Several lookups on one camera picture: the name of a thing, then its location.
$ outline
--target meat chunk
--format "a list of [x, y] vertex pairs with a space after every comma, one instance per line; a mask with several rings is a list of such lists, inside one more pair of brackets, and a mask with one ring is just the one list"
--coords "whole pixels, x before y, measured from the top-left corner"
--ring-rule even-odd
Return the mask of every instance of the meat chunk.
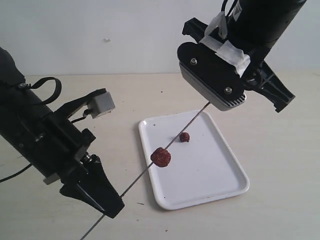
[[189, 142], [189, 141], [190, 141], [190, 135], [189, 135], [189, 133], [187, 133], [187, 132], [181, 133], [179, 137], [180, 137], [180, 141], [181, 141], [182, 143], [184, 143], [184, 142]]
[[160, 168], [164, 168], [169, 165], [171, 160], [171, 154], [162, 147], [158, 147], [151, 154], [151, 161]]

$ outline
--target white tray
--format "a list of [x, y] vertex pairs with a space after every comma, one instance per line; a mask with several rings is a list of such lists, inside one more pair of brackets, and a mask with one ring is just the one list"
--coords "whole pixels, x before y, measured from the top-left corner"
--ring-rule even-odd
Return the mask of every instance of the white tray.
[[[198, 111], [147, 118], [139, 132], [147, 165], [158, 147], [165, 147]], [[169, 147], [167, 167], [152, 165], [149, 176], [156, 202], [176, 210], [234, 197], [249, 189], [249, 179], [216, 127], [203, 112], [186, 130], [190, 142], [179, 138]]]

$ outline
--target white table surface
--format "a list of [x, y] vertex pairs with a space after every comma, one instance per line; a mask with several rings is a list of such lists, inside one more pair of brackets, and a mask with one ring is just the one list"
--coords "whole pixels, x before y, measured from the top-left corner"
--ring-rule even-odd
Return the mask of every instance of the white table surface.
[[[295, 95], [281, 113], [254, 92], [228, 112], [207, 109], [250, 179], [243, 195], [175, 211], [155, 202], [148, 174], [124, 197], [115, 219], [105, 217], [88, 240], [316, 240], [320, 238], [320, 72], [280, 72]], [[40, 77], [27, 77], [34, 83]], [[180, 74], [59, 76], [60, 98], [50, 107], [99, 88], [111, 92], [116, 109], [76, 123], [96, 136], [89, 152], [101, 157], [113, 186], [122, 193], [146, 166], [138, 122], [200, 109], [206, 100]], [[53, 92], [48, 83], [37, 94]], [[28, 164], [0, 138], [0, 177]], [[0, 239], [78, 240], [101, 213], [46, 186], [30, 168], [0, 184]]]

